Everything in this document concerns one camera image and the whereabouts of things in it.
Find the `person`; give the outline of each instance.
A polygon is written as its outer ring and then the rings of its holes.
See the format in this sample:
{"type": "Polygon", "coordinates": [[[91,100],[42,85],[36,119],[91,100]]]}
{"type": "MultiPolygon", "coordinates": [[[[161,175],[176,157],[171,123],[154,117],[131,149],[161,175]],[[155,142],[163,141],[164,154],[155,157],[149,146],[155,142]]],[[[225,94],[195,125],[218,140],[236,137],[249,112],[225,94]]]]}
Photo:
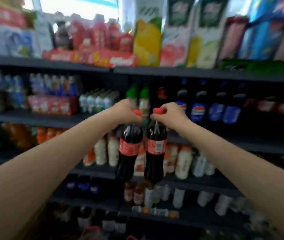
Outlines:
{"type": "MultiPolygon", "coordinates": [[[[151,118],[177,131],[198,148],[284,237],[284,170],[192,123],[175,103],[151,118]]],[[[11,239],[47,201],[95,143],[119,124],[141,123],[122,100],[52,140],[0,166],[0,239],[11,239]]]]}

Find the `coca-cola bottle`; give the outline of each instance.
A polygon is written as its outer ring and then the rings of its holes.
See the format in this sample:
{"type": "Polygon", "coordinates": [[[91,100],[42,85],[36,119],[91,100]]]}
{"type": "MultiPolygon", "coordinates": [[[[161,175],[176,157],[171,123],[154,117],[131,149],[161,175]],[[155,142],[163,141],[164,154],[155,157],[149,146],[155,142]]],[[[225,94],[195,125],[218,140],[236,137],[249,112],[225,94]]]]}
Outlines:
{"type": "MultiPolygon", "coordinates": [[[[164,110],[155,108],[153,113],[162,115],[164,110]]],[[[144,170],[144,179],[152,185],[163,180],[163,160],[167,137],[165,126],[158,121],[151,121],[147,128],[147,163],[144,170]]]]}
{"type": "MultiPolygon", "coordinates": [[[[140,110],[133,110],[133,112],[142,117],[140,110]]],[[[124,126],[119,146],[119,161],[115,171],[115,176],[120,181],[132,179],[142,138],[143,131],[140,125],[132,123],[124,126]]]]}

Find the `bottle with green cap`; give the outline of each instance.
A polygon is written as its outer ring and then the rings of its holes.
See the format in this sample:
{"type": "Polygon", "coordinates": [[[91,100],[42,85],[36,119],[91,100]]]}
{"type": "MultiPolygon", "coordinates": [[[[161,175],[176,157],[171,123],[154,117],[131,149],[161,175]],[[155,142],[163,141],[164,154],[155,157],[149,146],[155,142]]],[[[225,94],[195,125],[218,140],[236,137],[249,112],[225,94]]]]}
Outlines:
{"type": "Polygon", "coordinates": [[[140,92],[139,110],[142,112],[143,125],[148,126],[150,121],[150,90],[148,86],[144,86],[140,92]]]}
{"type": "Polygon", "coordinates": [[[137,85],[131,86],[131,88],[126,92],[126,99],[129,100],[132,109],[137,109],[137,94],[137,85]]]}

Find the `red bottle cap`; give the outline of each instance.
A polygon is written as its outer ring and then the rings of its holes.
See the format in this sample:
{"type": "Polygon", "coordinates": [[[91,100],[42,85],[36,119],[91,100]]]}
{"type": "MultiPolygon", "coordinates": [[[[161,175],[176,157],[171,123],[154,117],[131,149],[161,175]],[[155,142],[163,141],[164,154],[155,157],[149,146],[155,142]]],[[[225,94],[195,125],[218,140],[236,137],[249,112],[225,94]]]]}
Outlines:
{"type": "Polygon", "coordinates": [[[133,111],[137,116],[142,117],[142,111],[141,111],[141,110],[133,109],[132,111],[133,111]]]}
{"type": "Polygon", "coordinates": [[[154,108],[153,113],[156,113],[156,114],[159,114],[159,115],[165,114],[164,109],[162,109],[162,108],[154,108]]]}

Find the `barcode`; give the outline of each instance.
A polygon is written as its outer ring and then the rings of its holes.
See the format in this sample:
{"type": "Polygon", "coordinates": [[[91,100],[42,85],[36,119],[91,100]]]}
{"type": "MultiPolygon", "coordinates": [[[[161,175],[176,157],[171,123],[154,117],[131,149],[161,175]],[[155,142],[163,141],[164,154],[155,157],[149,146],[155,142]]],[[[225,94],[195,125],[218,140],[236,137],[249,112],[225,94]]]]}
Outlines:
{"type": "Polygon", "coordinates": [[[163,141],[156,142],[156,153],[162,153],[163,151],[163,141]]]}

